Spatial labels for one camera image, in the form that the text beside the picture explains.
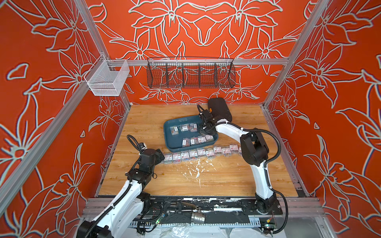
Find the blue plastic storage tray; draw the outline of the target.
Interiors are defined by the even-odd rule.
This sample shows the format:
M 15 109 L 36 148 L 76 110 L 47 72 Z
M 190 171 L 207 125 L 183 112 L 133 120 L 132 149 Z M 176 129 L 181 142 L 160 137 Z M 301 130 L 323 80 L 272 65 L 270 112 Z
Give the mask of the blue plastic storage tray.
M 198 127 L 198 132 L 191 132 L 190 130 L 188 131 L 181 131 L 181 128 L 185 124 L 190 124 L 190 123 L 195 123 L 197 124 Z M 170 127 L 172 126 L 177 126 L 179 129 L 179 134 L 173 136 L 170 132 Z M 164 130 L 164 140 L 165 140 L 165 145 L 166 147 L 171 151 L 171 152 L 180 152 L 184 150 L 189 150 L 189 149 L 197 149 L 201 148 L 204 146 L 212 146 L 214 145 L 219 137 L 217 134 L 213 135 L 214 136 L 214 141 L 213 142 L 206 142 L 203 144 L 195 144 L 195 145 L 189 145 L 189 146 L 183 146 L 183 140 L 188 138 L 191 142 L 192 138 L 196 138 L 195 141 L 198 141 L 197 138 L 199 136 L 204 136 L 200 132 L 200 129 L 202 127 L 202 120 L 198 115 L 196 116 L 188 116 L 188 117 L 183 117 L 183 118 L 177 118 L 177 119 L 172 119 L 169 121 L 166 121 L 163 125 L 163 130 Z

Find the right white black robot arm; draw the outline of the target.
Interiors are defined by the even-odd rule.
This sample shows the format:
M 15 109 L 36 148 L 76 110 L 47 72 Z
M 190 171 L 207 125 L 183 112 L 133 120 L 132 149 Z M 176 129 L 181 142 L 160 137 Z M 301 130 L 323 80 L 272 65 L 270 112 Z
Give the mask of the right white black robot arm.
M 273 189 L 267 165 L 276 160 L 281 153 L 279 139 L 271 132 L 263 129 L 245 129 L 231 122 L 223 116 L 231 116 L 227 105 L 220 108 L 210 107 L 204 109 L 197 105 L 199 117 L 202 120 L 202 129 L 207 134 L 213 135 L 222 133 L 240 143 L 242 157 L 251 166 L 256 185 L 257 210 L 261 214 L 266 214 L 275 205 L 277 198 Z M 269 147 L 263 134 L 271 136 L 277 144 L 277 152 L 273 157 L 269 157 Z

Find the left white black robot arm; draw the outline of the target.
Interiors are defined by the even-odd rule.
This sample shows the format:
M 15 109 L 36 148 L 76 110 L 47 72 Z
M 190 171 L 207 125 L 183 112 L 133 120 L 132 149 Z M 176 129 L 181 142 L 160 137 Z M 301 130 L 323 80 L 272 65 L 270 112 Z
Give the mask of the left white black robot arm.
M 152 203 L 151 195 L 144 192 L 152 178 L 155 166 L 165 156 L 160 149 L 149 149 L 132 135 L 128 141 L 139 152 L 139 158 L 126 173 L 127 180 L 120 192 L 106 208 L 92 221 L 83 221 L 77 230 L 77 238 L 126 238 L 131 223 L 137 225 L 137 232 L 145 234 L 147 224 L 156 228 L 163 216 L 163 205 Z

